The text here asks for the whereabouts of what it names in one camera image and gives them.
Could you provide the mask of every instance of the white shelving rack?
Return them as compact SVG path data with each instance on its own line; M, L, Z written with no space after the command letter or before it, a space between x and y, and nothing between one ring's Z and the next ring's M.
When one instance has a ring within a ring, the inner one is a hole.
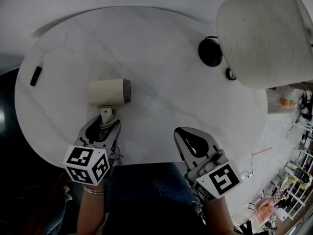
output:
M304 153L304 154L305 154L305 159L304 159L304 163L303 163L302 169L304 168L304 166L307 165L308 158L310 158L310 157L312 158L312 159L311 159L311 162L310 162L311 164L310 164L309 170L307 171L307 172L310 172L311 169L312 169L312 167L313 167L313 155L311 155L311 154L308 153L307 151L308 151L308 149L300 150L300 155L301 155L301 153ZM294 206L293 206L293 207L289 210L289 212L288 212L288 217L291 218L292 220L293 220L293 218L298 214L298 212L301 210L301 208L302 208L303 206L305 206L305 202L309 199L309 197L311 196L311 194L312 194L312 192L313 192L313 189L309 192L309 191L308 191L309 188L307 188L306 190L303 191L303 193L301 194L300 197L297 197L297 193L299 192L300 187L298 187L298 189L297 189L297 191L295 192L295 194L292 193L292 190L293 190L293 188L295 187L296 184L297 184L297 182L295 182L295 183L292 185L292 187L288 190L288 194L290 195L290 197L292 197L291 202L296 201L296 202L294 203ZM304 201L302 201L301 198L304 196L305 193L308 194L308 195L307 195L307 198L306 198ZM291 212L292 212L292 211L294 210L294 208L295 208L296 206L298 206L298 205L300 205L299 208L298 208L297 211L292 215Z

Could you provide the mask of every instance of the white lampshade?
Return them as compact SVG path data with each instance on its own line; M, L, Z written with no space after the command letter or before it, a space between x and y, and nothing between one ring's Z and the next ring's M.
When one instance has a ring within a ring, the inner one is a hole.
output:
M301 0L228 0L217 15L224 58L253 89L313 80L312 34Z

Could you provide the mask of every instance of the white marble tabletop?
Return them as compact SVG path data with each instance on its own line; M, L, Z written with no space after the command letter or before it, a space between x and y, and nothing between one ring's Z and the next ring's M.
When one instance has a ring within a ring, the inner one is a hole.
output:
M251 151L266 122L265 90L228 81L223 61L206 66L198 45L215 29L149 7L110 7L73 17L48 31L20 68L15 105L22 132L49 163L62 166L80 128L99 114L90 81L127 78L132 102L118 107L125 164L181 161L180 126L210 133L231 158ZM35 87L36 66L43 71Z

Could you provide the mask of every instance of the denim jeans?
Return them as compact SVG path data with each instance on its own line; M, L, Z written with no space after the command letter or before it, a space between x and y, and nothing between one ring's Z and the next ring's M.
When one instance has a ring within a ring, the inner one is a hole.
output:
M186 203L199 213L200 205L173 163L136 164L113 168L109 182L108 212L123 201L168 198Z

